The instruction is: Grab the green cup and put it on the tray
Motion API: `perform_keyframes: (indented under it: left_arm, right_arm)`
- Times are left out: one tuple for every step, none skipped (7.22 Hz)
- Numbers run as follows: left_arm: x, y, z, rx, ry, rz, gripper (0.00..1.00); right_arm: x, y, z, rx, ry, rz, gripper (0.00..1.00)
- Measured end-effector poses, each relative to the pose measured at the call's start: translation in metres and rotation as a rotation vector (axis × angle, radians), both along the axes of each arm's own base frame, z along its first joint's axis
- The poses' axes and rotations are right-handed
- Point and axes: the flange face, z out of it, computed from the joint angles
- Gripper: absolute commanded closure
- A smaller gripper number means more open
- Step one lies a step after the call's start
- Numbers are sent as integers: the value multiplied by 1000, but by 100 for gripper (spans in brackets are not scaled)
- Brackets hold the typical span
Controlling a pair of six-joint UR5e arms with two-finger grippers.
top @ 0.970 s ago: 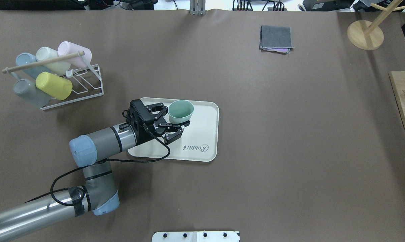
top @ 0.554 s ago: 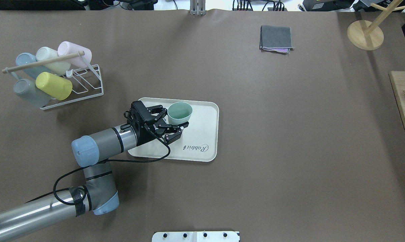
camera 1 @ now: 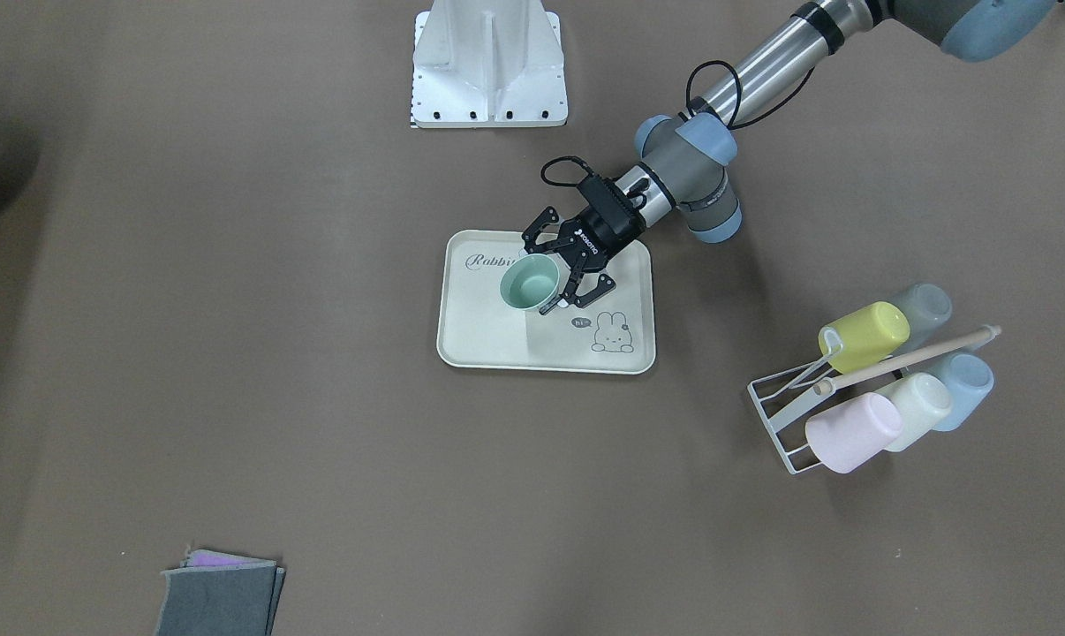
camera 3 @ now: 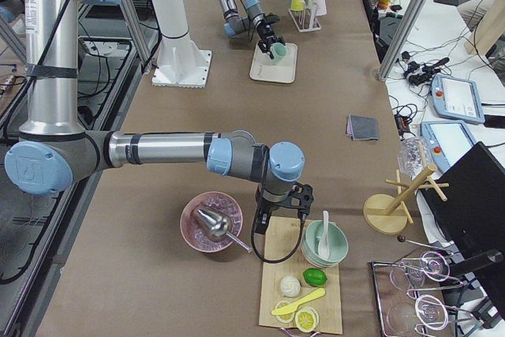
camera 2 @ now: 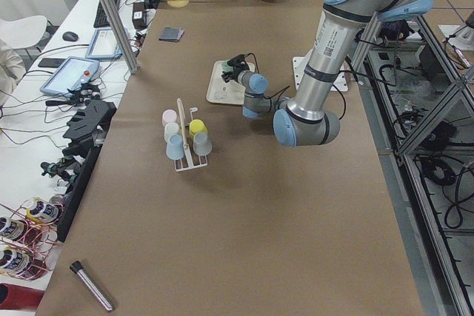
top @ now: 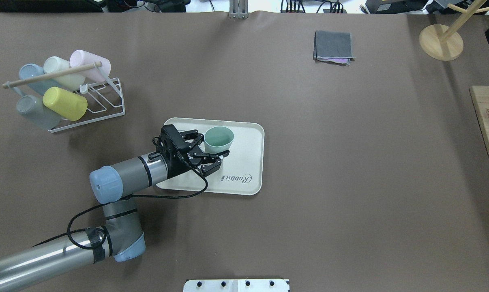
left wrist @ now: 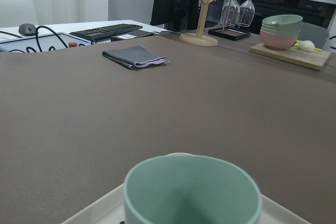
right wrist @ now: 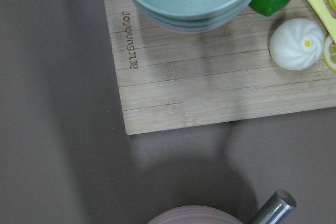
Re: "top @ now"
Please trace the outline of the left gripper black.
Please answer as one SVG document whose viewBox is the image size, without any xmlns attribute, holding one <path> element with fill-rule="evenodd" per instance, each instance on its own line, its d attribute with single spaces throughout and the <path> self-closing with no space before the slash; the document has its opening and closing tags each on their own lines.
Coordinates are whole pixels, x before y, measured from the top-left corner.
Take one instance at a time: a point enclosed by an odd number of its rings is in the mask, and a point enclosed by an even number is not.
<svg viewBox="0 0 489 292">
<path fill-rule="evenodd" d="M 204 134 L 200 133 L 198 130 L 194 129 L 191 131 L 179 132 L 184 146 L 182 147 L 195 147 L 204 142 Z M 230 150 L 226 150 L 220 153 L 211 154 L 202 151 L 194 151 L 194 167 L 197 168 L 202 175 L 206 178 L 207 176 L 213 174 L 220 169 L 222 165 L 222 160 L 228 157 Z M 188 157 L 188 151 L 184 154 L 177 153 L 170 160 L 163 159 L 168 170 L 168 177 L 176 177 L 185 172 L 189 172 L 190 167 L 186 163 L 190 162 Z"/>
</svg>

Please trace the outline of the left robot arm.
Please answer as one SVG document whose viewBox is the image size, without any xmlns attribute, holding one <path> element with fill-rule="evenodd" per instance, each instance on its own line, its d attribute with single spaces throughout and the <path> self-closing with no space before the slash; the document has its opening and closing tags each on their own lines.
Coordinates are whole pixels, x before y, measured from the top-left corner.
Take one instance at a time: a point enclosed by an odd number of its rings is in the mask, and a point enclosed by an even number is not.
<svg viewBox="0 0 489 292">
<path fill-rule="evenodd" d="M 90 173 L 99 202 L 75 215 L 65 233 L 0 259 L 0 292 L 17 292 L 108 257 L 126 261 L 144 253 L 146 243 L 135 198 L 139 191 L 186 172 L 208 187 L 207 177 L 220 169 L 228 146 L 202 150 L 207 137 L 194 129 L 165 125 L 153 138 L 155 151 L 104 166 Z"/>
</svg>

